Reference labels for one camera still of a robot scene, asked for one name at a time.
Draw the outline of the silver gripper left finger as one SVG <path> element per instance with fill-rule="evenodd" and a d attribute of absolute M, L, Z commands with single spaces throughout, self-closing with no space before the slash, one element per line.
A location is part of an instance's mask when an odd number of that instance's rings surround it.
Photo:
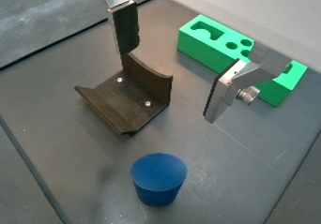
<path fill-rule="evenodd" d="M 102 0 L 120 55 L 138 45 L 137 9 L 132 0 Z"/>

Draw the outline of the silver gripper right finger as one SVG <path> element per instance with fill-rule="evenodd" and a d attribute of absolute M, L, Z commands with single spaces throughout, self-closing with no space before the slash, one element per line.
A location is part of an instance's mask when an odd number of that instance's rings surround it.
<path fill-rule="evenodd" d="M 250 104 L 259 94 L 258 83 L 275 78 L 290 63 L 290 58 L 255 42 L 244 63 L 235 59 L 216 76 L 203 110 L 204 119 L 212 123 L 235 99 Z"/>

